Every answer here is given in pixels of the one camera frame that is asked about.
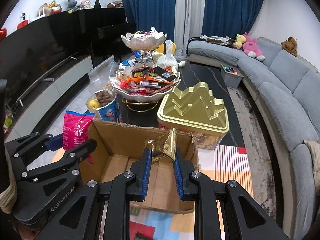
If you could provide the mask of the colourful patterned tablecloth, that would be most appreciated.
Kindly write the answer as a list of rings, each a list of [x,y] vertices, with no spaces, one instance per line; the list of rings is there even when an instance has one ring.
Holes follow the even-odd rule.
[[[219,145],[214,150],[199,148],[194,159],[200,171],[212,180],[236,180],[253,194],[251,171],[243,147]],[[110,155],[107,151],[92,154],[80,163],[83,182],[106,182],[130,169],[136,159]],[[130,207],[131,239],[193,239],[194,202],[179,200],[172,161],[161,160],[151,167],[148,194],[143,202]]]

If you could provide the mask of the grey storage bin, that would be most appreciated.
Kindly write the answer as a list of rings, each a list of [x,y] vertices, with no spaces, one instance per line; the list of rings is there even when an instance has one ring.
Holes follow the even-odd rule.
[[[221,64],[221,76],[226,86],[231,88],[238,88],[240,82],[244,78],[238,68],[225,64]]]

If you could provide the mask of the yellow plush toy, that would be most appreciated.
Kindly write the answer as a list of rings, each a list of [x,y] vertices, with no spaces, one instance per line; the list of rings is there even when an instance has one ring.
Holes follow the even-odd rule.
[[[244,35],[237,34],[233,47],[236,49],[241,49],[243,44],[247,41]]]

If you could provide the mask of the pink snack bag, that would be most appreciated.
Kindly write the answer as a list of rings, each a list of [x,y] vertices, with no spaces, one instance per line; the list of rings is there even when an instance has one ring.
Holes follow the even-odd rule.
[[[93,118],[94,113],[66,111],[62,129],[62,146],[65,151],[75,148],[88,140],[88,129]]]

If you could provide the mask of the tiered white snack bowl stand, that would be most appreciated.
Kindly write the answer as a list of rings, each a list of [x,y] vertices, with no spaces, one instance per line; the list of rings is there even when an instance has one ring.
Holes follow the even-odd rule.
[[[127,106],[157,104],[181,82],[179,68],[185,61],[176,60],[176,44],[155,27],[121,35],[121,39],[134,58],[122,62],[107,84]]]

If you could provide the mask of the clear zip bag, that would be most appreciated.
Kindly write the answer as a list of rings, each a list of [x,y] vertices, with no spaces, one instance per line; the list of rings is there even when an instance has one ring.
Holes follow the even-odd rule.
[[[108,82],[109,77],[115,77],[116,71],[119,70],[119,64],[114,60],[114,56],[110,56],[101,64],[93,68],[89,73],[89,88],[92,93],[104,89]]]

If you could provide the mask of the brown teddy bear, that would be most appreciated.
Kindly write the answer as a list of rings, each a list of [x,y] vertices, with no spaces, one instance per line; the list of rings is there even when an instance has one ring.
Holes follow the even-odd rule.
[[[297,57],[297,40],[294,37],[289,36],[288,39],[281,42],[281,47],[283,50]]]

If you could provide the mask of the black television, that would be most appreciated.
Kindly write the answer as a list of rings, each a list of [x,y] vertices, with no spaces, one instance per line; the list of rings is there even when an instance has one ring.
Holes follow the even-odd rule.
[[[1,79],[13,104],[40,76],[78,52],[81,28],[72,14],[60,13],[31,22],[1,41]]]

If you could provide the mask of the pink plush toy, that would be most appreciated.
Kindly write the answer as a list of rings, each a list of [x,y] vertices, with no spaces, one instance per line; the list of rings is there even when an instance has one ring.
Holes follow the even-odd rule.
[[[265,56],[258,46],[257,39],[251,38],[248,33],[244,33],[243,36],[246,38],[246,42],[242,44],[244,53],[258,61],[264,61]]]

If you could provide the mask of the grey bunny plush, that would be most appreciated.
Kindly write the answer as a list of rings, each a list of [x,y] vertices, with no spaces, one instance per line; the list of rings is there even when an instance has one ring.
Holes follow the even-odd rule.
[[[67,8],[70,10],[72,8],[74,8],[77,5],[77,1],[76,0],[67,0]]]

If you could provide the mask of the blue curtains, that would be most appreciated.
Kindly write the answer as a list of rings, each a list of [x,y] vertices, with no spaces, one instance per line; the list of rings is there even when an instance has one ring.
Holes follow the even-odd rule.
[[[253,27],[264,0],[123,0],[137,30],[151,27],[179,47],[200,35],[235,37]]]

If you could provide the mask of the grey sectional sofa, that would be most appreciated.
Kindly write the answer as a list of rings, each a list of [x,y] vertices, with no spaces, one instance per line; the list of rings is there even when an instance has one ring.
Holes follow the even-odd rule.
[[[319,72],[276,42],[256,39],[264,60],[194,37],[191,61],[237,67],[271,137],[283,186],[283,230],[319,239]]]

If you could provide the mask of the white TV cabinet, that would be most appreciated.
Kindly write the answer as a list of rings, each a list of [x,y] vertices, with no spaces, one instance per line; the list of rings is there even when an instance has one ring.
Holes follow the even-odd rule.
[[[16,101],[12,126],[5,141],[30,133],[44,133],[65,106],[89,83],[88,72],[93,69],[88,56],[74,56],[56,64],[41,75]]]

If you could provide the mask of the gold candy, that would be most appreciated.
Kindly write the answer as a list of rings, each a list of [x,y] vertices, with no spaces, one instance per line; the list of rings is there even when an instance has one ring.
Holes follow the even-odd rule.
[[[177,129],[173,128],[156,139],[147,139],[145,141],[145,147],[151,150],[153,164],[165,158],[170,159],[172,162],[175,161],[176,135]]]

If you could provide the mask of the gold mountain lid tin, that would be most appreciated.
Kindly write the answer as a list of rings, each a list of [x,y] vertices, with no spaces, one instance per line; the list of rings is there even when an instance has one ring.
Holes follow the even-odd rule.
[[[214,97],[205,82],[166,95],[157,112],[158,123],[191,133],[199,148],[214,150],[229,132],[228,112],[223,99]]]

